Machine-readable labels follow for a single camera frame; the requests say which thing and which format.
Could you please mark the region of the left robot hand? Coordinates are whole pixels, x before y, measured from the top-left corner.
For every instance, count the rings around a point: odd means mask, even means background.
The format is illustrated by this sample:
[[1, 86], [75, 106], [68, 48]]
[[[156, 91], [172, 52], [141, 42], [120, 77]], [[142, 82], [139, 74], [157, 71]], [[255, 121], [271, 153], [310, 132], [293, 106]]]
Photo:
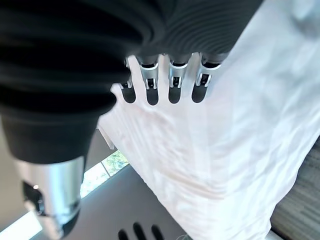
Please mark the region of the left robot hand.
[[[147, 236], [143, 230], [142, 225], [139, 222], [134, 222], [132, 225], [133, 228], [133, 232], [135, 234], [135, 237], [137, 240], [147, 240]], [[153, 238], [155, 240], [165, 240], [164, 235], [162, 234], [161, 229], [156, 225], [153, 224], [151, 226], [151, 233], [153, 235]], [[129, 240], [129, 235], [127, 234], [127, 232], [124, 229], [120, 229], [118, 231], [117, 237], [119, 240]]]

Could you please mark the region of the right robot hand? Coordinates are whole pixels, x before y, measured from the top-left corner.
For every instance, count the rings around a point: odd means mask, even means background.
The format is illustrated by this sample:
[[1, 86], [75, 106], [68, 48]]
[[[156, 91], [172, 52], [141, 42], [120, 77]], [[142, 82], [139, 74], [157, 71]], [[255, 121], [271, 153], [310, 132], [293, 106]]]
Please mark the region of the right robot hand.
[[159, 101], [158, 56], [169, 57], [168, 100], [181, 99], [188, 62], [200, 64], [194, 103], [204, 100], [260, 0], [3, 0], [0, 3], [0, 115], [22, 183], [25, 208], [51, 240], [73, 230], [98, 119], [119, 85], [137, 93], [135, 56], [146, 100]]

